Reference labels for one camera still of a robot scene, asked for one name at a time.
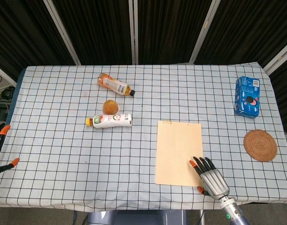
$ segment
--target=robotic hand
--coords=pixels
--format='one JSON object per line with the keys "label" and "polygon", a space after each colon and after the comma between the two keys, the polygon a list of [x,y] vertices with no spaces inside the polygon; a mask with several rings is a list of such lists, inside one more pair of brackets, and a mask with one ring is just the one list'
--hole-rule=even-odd
{"label": "robotic hand", "polygon": [[198,187],[199,192],[203,195],[210,195],[215,200],[220,200],[220,208],[230,220],[230,225],[249,225],[235,200],[233,198],[228,198],[230,188],[222,174],[215,168],[212,161],[207,157],[205,157],[205,159],[194,157],[194,160],[197,164],[191,160],[189,162],[204,183],[204,189]]}

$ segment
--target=beige paper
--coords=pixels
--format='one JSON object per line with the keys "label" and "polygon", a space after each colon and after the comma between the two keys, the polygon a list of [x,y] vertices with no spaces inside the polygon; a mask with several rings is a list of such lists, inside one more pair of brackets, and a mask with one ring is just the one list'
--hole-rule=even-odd
{"label": "beige paper", "polygon": [[158,121],[156,184],[202,186],[193,156],[203,157],[201,124]]}

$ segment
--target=checkered tablecloth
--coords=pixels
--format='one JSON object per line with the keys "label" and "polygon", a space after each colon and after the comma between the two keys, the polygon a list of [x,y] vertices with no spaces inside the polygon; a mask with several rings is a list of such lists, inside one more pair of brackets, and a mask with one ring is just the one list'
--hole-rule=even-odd
{"label": "checkered tablecloth", "polygon": [[[128,83],[134,97],[97,85],[101,72]],[[234,116],[235,81],[260,79],[260,115]],[[133,114],[132,127],[93,129],[85,118],[113,99]],[[233,66],[28,67],[0,165],[0,206],[80,211],[213,209],[219,203],[196,187],[155,184],[158,120],[202,124],[204,156],[212,159],[241,203],[287,202],[287,143],[269,77],[257,63]],[[258,162],[243,139],[270,133],[278,154]]]}

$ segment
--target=brown coaster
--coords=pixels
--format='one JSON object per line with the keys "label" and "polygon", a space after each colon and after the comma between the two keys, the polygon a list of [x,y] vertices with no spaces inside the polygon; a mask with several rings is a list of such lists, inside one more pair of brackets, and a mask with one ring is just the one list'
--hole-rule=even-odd
{"label": "brown coaster", "polygon": [[277,155],[277,144],[273,137],[264,130],[252,130],[243,140],[247,153],[255,160],[268,162]]}

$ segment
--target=orange fingertip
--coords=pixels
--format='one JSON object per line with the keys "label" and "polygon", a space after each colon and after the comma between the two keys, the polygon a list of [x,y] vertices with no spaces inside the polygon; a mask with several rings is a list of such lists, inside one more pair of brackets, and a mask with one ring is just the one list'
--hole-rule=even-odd
{"label": "orange fingertip", "polygon": [[13,167],[15,167],[15,166],[18,164],[19,161],[20,161],[20,158],[15,158],[15,159],[11,162],[11,164],[13,165]]}
{"label": "orange fingertip", "polygon": [[198,191],[199,191],[201,194],[203,194],[204,189],[203,189],[202,187],[198,187]]}
{"label": "orange fingertip", "polygon": [[192,167],[197,167],[197,165],[194,163],[194,161],[190,160],[189,163],[192,165]]}
{"label": "orange fingertip", "polygon": [[10,125],[3,127],[3,129],[0,131],[0,135],[6,135],[9,129]]}

